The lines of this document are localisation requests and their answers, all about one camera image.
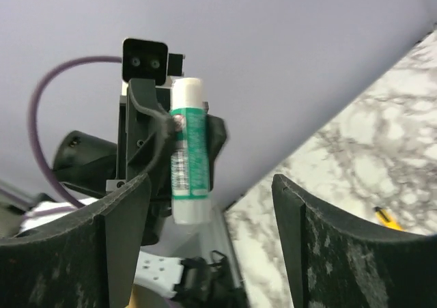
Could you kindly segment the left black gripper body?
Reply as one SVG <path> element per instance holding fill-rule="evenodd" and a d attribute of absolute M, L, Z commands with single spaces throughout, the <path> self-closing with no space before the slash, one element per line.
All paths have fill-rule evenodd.
<path fill-rule="evenodd" d="M 154 192 L 212 188 L 212 120 L 201 90 L 129 89 L 120 103 L 113 192 L 145 171 Z"/>

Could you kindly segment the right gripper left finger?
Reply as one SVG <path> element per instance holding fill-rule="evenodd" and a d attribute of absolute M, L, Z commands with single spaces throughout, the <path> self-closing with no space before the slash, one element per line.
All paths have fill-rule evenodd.
<path fill-rule="evenodd" d="M 84 208 L 1 240 L 1 306 L 125 307 L 150 193 L 142 173 Z"/>

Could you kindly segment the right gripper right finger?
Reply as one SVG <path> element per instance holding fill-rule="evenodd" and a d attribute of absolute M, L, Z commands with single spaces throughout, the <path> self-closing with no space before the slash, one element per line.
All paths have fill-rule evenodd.
<path fill-rule="evenodd" d="M 295 307 L 435 307 L 436 237 L 396 231 L 277 174 L 274 212 Z"/>

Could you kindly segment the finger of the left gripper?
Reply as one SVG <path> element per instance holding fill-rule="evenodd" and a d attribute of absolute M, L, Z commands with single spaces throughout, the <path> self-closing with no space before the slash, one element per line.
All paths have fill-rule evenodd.
<path fill-rule="evenodd" d="M 207 115 L 206 118 L 207 151 L 210 185 L 214 184 L 215 161 L 227 140 L 227 129 L 222 118 Z"/>
<path fill-rule="evenodd" d="M 129 81 L 126 113 L 126 179 L 145 172 L 161 182 L 169 173 L 175 122 L 158 102 L 153 80 Z"/>

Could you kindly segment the green glue stick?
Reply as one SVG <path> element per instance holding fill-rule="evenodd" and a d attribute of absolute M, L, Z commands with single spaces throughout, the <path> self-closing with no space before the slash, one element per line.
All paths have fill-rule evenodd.
<path fill-rule="evenodd" d="M 175 151 L 171 156 L 173 219 L 178 225 L 207 223 L 212 204 L 201 79 L 173 82 L 169 113 L 175 122 Z"/>

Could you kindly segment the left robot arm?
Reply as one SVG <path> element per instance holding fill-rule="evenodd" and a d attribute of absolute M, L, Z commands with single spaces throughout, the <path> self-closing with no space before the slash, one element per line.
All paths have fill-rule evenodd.
<path fill-rule="evenodd" d="M 95 161 L 58 169 L 98 200 L 1 241 L 2 307 L 125 307 L 140 246 L 154 236 L 150 204 L 170 197 L 175 125 L 152 80 L 132 79 L 120 102 L 119 144 Z"/>

